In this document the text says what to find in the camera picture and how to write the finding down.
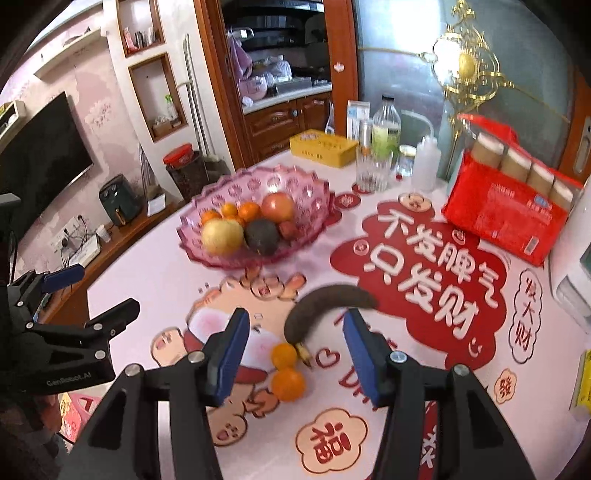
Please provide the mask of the small tangerine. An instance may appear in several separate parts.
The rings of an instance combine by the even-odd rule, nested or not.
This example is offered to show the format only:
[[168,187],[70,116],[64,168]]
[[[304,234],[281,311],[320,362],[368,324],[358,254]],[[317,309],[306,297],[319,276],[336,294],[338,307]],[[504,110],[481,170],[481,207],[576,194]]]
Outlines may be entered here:
[[222,216],[217,210],[205,210],[200,214],[200,224],[204,226],[211,220],[219,220]]
[[294,367],[280,369],[270,382],[271,391],[280,402],[293,402],[304,396],[304,375]]
[[273,348],[270,360],[276,370],[294,368],[297,365],[297,349],[290,343],[281,343]]
[[238,208],[234,203],[225,203],[221,206],[221,215],[224,218],[238,217]]

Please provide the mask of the yellow pear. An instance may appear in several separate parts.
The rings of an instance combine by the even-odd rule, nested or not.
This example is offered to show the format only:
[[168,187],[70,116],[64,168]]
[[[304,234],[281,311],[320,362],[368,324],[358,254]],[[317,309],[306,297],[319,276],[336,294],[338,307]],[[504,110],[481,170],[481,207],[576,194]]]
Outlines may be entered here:
[[235,220],[213,219],[201,230],[201,243],[212,256],[235,254],[243,244],[243,229]]

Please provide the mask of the dark avocado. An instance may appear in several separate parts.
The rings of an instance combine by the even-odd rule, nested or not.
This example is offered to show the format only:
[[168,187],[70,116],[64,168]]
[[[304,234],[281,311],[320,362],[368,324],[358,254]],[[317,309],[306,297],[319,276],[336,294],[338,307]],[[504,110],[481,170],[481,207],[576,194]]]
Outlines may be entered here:
[[259,218],[246,225],[245,243],[256,254],[270,256],[279,248],[280,234],[273,222]]

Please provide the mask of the large orange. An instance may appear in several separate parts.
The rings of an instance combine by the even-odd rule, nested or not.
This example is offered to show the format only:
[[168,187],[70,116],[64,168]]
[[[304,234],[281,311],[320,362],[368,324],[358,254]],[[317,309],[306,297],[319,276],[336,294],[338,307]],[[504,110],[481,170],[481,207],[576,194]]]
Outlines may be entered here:
[[238,216],[242,219],[245,223],[249,223],[259,219],[260,217],[260,207],[259,204],[256,202],[243,202],[238,207]]

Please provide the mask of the red apple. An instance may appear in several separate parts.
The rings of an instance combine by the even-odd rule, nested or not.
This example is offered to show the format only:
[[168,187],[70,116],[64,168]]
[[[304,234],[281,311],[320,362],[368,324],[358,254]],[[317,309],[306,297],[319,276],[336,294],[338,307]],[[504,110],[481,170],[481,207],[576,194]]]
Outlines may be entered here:
[[294,200],[283,192],[270,193],[263,198],[260,204],[260,212],[263,218],[273,221],[274,223],[281,223],[291,221],[294,219]]

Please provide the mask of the white router box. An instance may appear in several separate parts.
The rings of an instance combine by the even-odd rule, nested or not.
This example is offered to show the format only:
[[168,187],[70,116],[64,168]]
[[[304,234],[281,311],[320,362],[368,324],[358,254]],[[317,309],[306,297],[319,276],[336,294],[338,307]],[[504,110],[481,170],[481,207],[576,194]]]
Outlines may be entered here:
[[68,262],[69,266],[81,265],[83,268],[87,267],[99,254],[101,253],[101,246],[97,235],[92,235],[75,253]]

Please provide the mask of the dark overripe banana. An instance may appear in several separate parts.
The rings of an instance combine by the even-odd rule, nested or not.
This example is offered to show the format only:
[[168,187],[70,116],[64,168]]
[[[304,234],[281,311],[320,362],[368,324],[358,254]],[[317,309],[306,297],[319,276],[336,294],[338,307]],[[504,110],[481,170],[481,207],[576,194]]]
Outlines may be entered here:
[[304,341],[326,313],[339,308],[377,309],[378,305],[377,297],[359,286],[322,286],[297,301],[284,322],[283,336],[295,348],[304,365],[311,368],[311,353]]

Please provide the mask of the dark green air fryer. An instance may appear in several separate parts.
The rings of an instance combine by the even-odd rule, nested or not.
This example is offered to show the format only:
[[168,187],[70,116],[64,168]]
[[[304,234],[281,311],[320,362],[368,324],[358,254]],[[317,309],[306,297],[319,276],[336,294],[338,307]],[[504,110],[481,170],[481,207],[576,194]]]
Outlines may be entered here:
[[117,227],[130,223],[142,210],[140,198],[123,174],[118,174],[105,183],[98,196],[106,214]]

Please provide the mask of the red lid jar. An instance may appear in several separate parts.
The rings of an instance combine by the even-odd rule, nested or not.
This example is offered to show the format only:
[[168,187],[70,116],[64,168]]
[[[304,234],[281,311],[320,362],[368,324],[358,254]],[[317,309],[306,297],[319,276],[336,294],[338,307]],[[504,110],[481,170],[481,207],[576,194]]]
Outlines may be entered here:
[[163,164],[178,188],[181,196],[189,202],[211,181],[205,168],[204,156],[194,150],[190,143],[173,149],[163,157]]

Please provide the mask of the pink glass fruit bowl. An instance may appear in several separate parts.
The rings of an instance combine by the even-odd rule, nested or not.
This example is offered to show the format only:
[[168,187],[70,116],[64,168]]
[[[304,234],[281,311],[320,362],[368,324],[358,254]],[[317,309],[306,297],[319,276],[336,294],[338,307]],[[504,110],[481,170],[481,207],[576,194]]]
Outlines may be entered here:
[[300,167],[242,170],[192,199],[177,228],[180,247],[211,268],[273,263],[318,239],[331,201],[329,182]]

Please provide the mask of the white squeeze bottle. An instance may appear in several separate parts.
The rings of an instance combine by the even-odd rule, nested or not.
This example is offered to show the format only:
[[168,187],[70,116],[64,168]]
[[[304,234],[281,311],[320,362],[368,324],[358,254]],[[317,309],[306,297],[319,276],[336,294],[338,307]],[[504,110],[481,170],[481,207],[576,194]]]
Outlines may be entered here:
[[412,174],[412,184],[415,189],[424,192],[435,189],[441,157],[438,140],[433,136],[425,136],[416,148]]

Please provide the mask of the clear plastic bottle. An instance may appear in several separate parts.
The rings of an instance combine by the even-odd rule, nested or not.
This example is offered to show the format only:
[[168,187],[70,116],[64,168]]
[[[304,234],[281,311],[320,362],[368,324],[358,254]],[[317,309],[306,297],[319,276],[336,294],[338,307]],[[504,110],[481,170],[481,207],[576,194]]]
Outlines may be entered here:
[[372,119],[372,149],[380,160],[393,159],[399,151],[401,117],[394,105],[394,96],[384,94],[382,104]]

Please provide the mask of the metal can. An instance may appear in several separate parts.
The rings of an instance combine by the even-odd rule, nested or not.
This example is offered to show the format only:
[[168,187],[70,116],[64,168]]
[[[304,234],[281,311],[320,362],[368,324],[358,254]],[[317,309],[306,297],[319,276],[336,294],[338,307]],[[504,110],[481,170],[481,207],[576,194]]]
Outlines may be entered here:
[[361,155],[364,157],[372,154],[372,123],[363,119],[359,124],[359,143]]

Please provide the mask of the white blue carton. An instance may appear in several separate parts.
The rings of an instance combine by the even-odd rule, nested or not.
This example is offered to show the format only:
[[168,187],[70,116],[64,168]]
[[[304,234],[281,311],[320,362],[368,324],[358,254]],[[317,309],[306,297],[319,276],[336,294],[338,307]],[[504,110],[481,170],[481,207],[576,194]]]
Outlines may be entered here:
[[358,140],[360,124],[370,119],[370,103],[365,101],[348,101],[346,108],[346,138]]

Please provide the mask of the white wall shelf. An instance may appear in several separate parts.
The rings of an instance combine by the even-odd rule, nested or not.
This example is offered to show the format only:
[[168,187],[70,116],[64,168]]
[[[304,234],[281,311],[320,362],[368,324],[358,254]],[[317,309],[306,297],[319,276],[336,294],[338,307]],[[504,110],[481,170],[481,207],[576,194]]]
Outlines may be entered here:
[[23,101],[14,100],[1,114],[0,152],[14,139],[27,121],[27,108]]

